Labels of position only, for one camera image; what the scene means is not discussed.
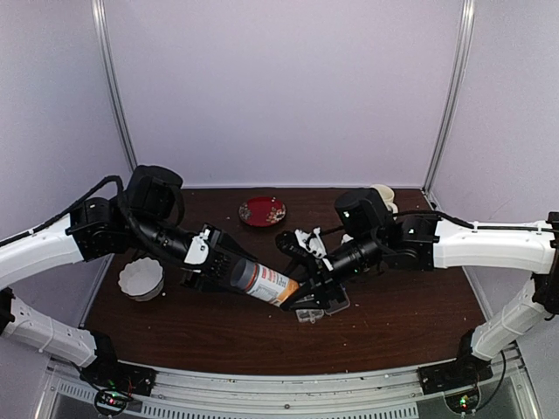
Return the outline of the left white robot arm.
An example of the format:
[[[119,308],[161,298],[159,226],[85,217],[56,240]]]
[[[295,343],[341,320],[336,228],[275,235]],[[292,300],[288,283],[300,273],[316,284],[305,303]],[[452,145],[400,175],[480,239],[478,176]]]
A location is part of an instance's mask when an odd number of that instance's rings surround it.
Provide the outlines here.
[[[231,262],[253,260],[229,234],[209,224],[199,232],[180,224],[183,180],[175,172],[141,165],[128,183],[108,175],[61,213],[1,243],[1,334],[91,368],[108,388],[126,378],[111,339],[61,323],[15,297],[16,282],[66,264],[89,262],[130,249],[194,274],[194,285],[225,285]]]

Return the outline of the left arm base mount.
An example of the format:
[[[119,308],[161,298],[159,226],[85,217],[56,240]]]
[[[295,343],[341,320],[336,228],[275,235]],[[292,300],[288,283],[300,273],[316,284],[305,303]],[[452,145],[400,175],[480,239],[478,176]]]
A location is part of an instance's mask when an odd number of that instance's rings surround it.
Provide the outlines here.
[[[86,367],[80,367],[80,377],[98,387],[118,390],[126,395],[150,396],[155,384],[156,371],[119,361],[113,342],[104,333],[92,331],[95,358]]]

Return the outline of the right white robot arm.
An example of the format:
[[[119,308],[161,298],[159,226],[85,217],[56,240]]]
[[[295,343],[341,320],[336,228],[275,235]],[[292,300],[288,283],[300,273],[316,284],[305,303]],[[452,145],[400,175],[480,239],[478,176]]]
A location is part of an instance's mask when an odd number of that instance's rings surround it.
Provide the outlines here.
[[[284,231],[277,248],[288,272],[302,267],[299,288],[284,311],[333,312],[348,305],[344,282],[372,267],[433,271],[480,266],[529,271],[517,296],[486,323],[466,333],[448,378],[466,385],[504,347],[538,322],[558,314],[558,215],[532,223],[467,222],[436,210],[394,211],[375,189],[351,189],[335,200],[348,241],[327,251],[323,231]]]

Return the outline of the white pill bottle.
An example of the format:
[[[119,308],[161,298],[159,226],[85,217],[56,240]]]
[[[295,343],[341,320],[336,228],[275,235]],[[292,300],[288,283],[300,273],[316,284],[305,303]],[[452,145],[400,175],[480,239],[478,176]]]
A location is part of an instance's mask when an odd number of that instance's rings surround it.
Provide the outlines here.
[[[350,242],[350,241],[352,241],[352,240],[353,240],[352,236],[350,236],[350,235],[348,235],[348,234],[344,234],[344,235],[342,236],[341,243],[342,243],[342,244],[345,244],[345,243],[348,243],[348,242]]]

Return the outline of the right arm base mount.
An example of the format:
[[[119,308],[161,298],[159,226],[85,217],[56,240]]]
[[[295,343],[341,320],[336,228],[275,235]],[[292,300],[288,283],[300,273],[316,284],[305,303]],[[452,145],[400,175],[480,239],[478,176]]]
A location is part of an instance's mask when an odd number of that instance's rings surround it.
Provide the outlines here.
[[[472,386],[493,377],[491,361],[473,355],[472,337],[472,329],[462,336],[454,361],[418,369],[419,382],[425,395]]]

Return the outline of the grey lid pill bottle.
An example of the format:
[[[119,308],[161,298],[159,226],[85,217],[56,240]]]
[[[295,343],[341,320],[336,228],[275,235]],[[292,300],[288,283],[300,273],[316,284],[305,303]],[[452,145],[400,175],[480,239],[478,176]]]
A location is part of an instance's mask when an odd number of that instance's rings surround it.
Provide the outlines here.
[[[246,259],[239,260],[234,266],[230,285],[273,306],[280,306],[300,288],[295,280]]]

